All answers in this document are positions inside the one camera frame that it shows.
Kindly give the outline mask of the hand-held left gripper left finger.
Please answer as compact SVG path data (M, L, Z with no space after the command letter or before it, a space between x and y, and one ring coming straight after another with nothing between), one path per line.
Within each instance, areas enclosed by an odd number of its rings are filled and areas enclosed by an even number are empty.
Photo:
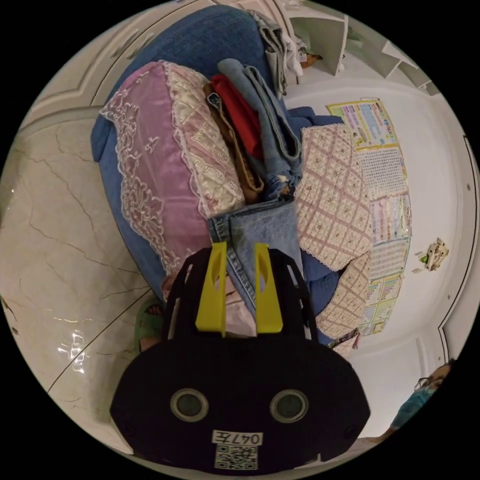
M195 327L202 333L225 333L227 243L213 243L207 260Z

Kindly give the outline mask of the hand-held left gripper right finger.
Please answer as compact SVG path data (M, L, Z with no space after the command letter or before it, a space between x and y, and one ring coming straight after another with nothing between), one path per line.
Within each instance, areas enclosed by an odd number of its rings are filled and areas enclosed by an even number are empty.
M269 246L266 243L255 244L255 295L256 333L279 334L283 329L283 318Z

